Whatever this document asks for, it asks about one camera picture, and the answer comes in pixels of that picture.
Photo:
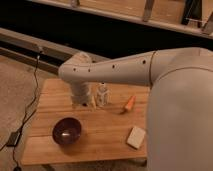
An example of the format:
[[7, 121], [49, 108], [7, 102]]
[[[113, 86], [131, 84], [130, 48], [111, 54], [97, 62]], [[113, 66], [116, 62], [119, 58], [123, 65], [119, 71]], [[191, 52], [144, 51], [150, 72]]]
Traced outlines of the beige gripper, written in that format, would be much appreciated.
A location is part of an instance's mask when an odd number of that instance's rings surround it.
[[[91, 97], [90, 85], [86, 82], [72, 83], [70, 85], [72, 108], [77, 108], [78, 105], [88, 104]], [[91, 106], [96, 109], [95, 98], [91, 97]]]

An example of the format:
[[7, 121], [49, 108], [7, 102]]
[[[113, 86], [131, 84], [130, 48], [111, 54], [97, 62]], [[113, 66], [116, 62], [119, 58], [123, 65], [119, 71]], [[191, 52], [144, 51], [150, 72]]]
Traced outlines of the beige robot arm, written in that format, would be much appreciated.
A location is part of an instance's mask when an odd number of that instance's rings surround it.
[[87, 82], [149, 86], [148, 170], [213, 171], [213, 50], [155, 50], [97, 63], [80, 52], [58, 75], [80, 100]]

